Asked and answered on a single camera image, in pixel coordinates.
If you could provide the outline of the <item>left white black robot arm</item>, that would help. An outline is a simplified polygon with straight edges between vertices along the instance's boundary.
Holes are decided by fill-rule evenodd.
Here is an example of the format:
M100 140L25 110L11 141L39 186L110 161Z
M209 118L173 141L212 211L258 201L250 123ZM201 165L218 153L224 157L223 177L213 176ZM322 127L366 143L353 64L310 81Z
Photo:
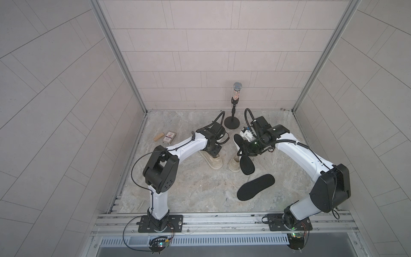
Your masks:
M222 144L225 143L221 142L225 134L224 126L214 121L174 146L155 148L143 170L143 176L151 193L151 207L148 209L149 224L154 227L154 230L163 231L167 226L170 213L168 190L175 182L179 164L199 152L211 168L221 168L223 161L219 152Z

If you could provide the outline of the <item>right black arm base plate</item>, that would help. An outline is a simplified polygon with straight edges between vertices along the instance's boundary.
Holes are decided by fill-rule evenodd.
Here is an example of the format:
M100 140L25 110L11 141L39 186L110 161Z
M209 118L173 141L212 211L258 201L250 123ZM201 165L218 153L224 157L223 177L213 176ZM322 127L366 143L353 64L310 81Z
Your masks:
M296 220L289 214L267 214L262 218L262 222L269 226L270 231L312 231L309 217L303 220Z

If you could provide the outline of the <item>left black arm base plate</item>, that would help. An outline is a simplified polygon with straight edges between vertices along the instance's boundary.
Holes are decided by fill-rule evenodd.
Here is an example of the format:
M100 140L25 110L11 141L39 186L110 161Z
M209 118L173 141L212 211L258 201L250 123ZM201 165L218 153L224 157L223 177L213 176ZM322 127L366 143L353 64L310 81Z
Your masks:
M183 215L166 215L161 220L157 220L151 215L144 215L137 222L138 233L152 232L181 232L183 226Z

